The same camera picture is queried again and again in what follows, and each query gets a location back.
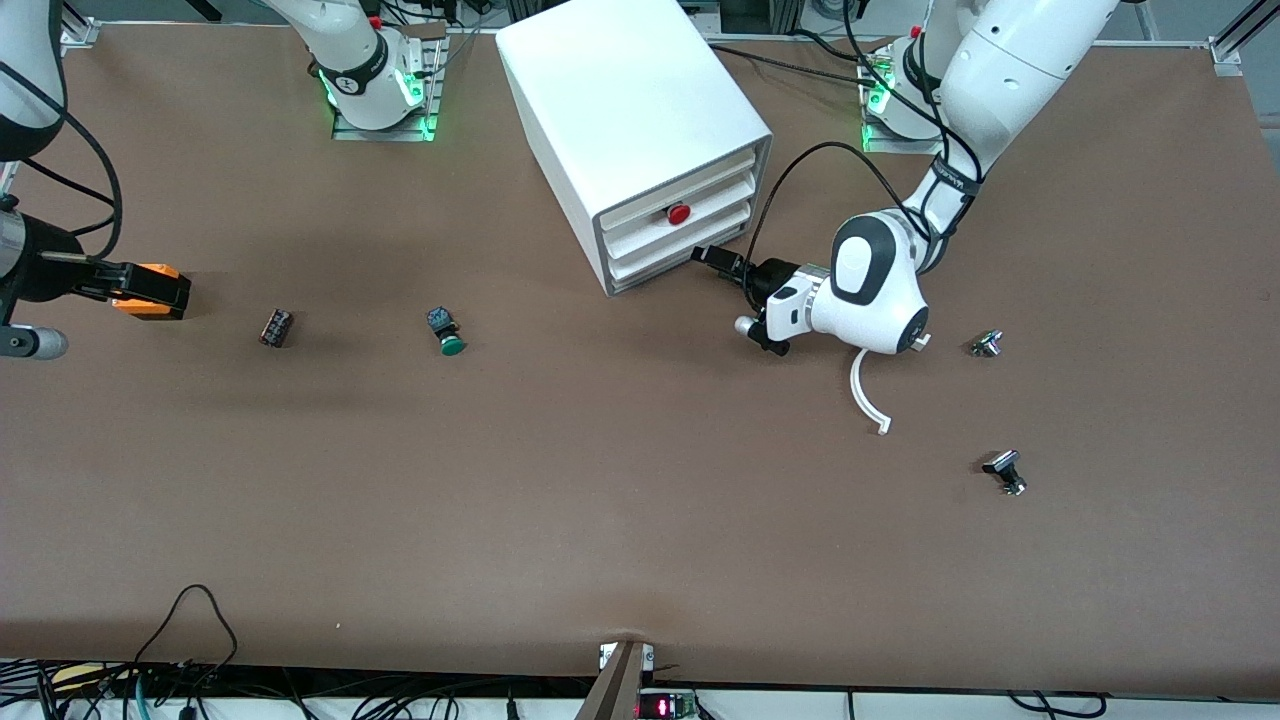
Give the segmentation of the green pushbutton switch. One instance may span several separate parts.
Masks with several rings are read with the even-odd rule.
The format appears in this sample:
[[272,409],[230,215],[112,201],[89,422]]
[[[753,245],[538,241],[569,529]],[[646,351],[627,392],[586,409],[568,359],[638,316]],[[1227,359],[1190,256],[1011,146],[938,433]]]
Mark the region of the green pushbutton switch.
[[467,345],[460,336],[460,324],[447,307],[433,307],[426,313],[426,320],[431,333],[439,341],[442,355],[448,357],[465,351]]

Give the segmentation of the orange and black button box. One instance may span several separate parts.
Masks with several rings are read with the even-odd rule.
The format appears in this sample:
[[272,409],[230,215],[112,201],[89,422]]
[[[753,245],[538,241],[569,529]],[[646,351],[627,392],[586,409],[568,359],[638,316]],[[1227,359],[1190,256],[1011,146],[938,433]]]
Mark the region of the orange and black button box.
[[189,305],[191,279],[168,264],[124,263],[110,305],[143,322],[179,322]]

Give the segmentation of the red LED display module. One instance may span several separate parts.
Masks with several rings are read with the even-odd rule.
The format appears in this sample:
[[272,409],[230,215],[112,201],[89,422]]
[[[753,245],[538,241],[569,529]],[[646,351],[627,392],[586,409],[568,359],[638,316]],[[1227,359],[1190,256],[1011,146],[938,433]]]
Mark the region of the red LED display module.
[[700,720],[695,692],[641,692],[634,706],[635,720]]

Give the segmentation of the aluminium frame profile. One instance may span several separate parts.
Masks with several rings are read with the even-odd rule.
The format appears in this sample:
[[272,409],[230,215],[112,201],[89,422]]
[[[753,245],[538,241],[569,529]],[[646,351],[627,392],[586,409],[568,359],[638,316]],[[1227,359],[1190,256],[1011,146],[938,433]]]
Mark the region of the aluminium frame profile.
[[1240,51],[1260,33],[1280,19],[1280,0],[1249,0],[1215,36],[1210,53],[1217,77],[1240,77]]
[[61,0],[61,38],[64,49],[91,47],[101,24],[91,15],[82,14],[72,0]]

